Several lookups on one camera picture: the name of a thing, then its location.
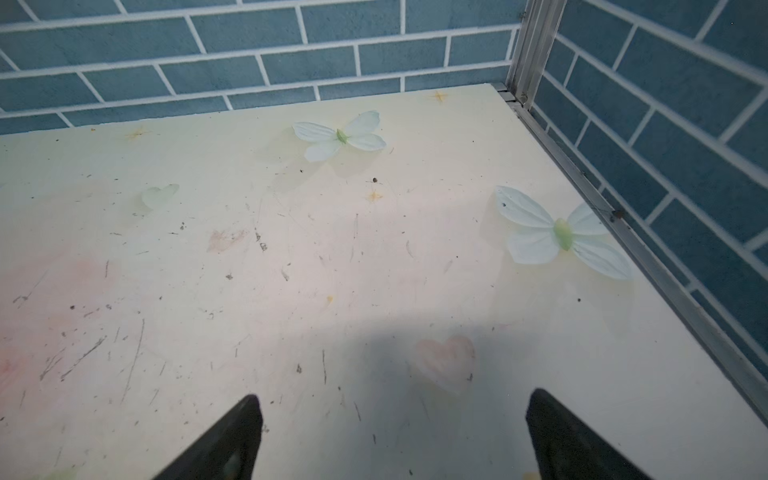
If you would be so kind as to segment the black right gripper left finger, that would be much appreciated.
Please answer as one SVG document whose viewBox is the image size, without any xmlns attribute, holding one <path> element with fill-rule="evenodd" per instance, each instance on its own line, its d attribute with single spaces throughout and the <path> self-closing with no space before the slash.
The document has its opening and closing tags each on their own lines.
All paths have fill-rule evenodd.
<svg viewBox="0 0 768 480">
<path fill-rule="evenodd" d="M 263 416 L 255 394 L 244 396 L 154 480 L 252 478 Z"/>
</svg>

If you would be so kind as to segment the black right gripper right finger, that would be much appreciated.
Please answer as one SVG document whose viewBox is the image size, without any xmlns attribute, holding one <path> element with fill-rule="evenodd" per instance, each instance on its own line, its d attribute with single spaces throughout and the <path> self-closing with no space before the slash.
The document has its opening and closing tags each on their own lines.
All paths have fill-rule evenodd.
<svg viewBox="0 0 768 480">
<path fill-rule="evenodd" d="M 526 423 L 543 479 L 650 479 L 544 389 L 532 392 Z"/>
</svg>

